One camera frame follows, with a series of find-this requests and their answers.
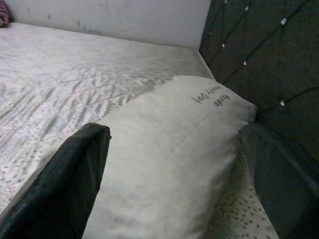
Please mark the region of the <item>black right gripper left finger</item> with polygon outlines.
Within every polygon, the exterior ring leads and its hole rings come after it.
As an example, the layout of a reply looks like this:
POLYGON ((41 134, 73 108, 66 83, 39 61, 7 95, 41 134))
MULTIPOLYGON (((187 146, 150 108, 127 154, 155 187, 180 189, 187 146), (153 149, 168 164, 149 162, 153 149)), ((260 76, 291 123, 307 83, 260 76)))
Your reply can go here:
POLYGON ((3 239, 80 239, 106 165, 110 129, 88 123, 23 184, 0 216, 3 239))

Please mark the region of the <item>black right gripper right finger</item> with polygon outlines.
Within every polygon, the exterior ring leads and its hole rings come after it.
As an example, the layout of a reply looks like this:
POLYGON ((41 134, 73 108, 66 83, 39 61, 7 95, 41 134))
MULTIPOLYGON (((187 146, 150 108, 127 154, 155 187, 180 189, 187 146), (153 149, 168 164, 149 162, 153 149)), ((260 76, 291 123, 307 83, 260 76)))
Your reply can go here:
POLYGON ((281 239, 319 237, 319 166, 295 141, 261 124, 239 132, 257 197, 281 239))

